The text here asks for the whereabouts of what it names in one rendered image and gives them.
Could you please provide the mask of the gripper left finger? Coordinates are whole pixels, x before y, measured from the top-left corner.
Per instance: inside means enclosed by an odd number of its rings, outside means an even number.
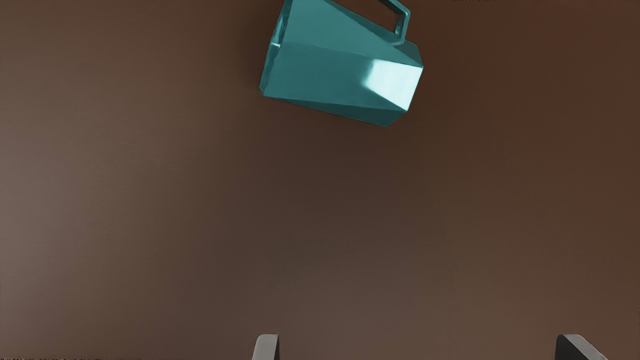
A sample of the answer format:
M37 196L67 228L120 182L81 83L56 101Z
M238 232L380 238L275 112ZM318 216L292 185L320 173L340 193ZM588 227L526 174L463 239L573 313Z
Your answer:
M277 333L263 333L254 344L251 360L281 360L279 335Z

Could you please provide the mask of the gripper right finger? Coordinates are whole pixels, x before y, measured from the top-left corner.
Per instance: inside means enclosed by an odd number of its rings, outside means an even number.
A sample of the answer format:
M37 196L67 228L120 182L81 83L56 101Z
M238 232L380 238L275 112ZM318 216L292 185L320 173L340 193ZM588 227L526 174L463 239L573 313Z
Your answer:
M555 360L608 360L577 333L562 333L555 340Z

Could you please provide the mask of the teal faceted mug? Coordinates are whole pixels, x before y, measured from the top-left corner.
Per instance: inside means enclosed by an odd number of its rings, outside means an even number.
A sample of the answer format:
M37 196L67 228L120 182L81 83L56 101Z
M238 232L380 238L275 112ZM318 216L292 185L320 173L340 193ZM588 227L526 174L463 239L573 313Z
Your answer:
M333 0L284 0L259 83L273 100L387 127L409 111L425 68L410 10L387 29Z

